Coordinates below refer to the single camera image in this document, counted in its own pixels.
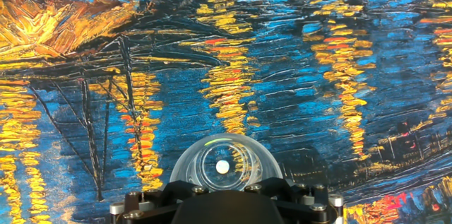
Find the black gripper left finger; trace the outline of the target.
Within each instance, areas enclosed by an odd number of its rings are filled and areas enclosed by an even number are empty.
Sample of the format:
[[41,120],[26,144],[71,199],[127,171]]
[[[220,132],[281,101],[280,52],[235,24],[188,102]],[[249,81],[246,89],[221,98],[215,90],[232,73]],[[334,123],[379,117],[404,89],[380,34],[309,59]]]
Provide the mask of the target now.
[[109,205],[109,222],[171,223],[184,200],[208,193],[207,187],[184,181],[170,182],[163,190],[131,191]]

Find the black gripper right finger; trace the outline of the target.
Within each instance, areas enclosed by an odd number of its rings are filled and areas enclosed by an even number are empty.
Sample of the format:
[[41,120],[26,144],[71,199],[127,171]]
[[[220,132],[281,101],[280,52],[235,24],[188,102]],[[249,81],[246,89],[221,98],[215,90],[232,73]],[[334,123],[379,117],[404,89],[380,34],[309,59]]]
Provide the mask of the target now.
[[324,184],[293,184],[272,177],[245,186],[247,193],[258,194],[270,203],[283,223],[343,224],[344,198],[330,194]]

